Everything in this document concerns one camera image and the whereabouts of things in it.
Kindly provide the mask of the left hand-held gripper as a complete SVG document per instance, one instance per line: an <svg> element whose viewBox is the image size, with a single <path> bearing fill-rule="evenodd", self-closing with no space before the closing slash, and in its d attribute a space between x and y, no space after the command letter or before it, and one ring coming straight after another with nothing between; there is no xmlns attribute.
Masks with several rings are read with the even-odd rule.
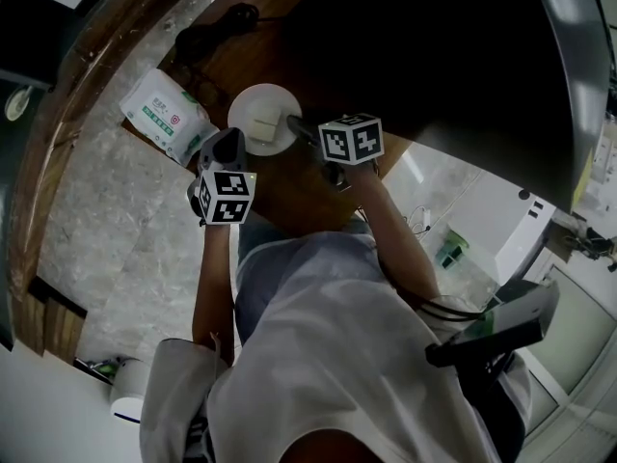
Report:
<svg viewBox="0 0 617 463"><path fill-rule="evenodd" d="M248 171L242 131L231 127L208 138L197 168L187 199L200 226L243 224L255 197L257 174Z"/></svg>

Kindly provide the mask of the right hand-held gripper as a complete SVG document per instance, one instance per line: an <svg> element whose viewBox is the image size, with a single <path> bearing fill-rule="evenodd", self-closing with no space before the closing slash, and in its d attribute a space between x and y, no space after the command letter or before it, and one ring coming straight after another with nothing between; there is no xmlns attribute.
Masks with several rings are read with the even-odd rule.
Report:
<svg viewBox="0 0 617 463"><path fill-rule="evenodd" d="M297 115L288 115L286 124L298 139L319 147L323 175L337 192L349 188L346 166L368 163L379 174L377 159L385 153L379 118L359 113L317 127Z"/></svg>

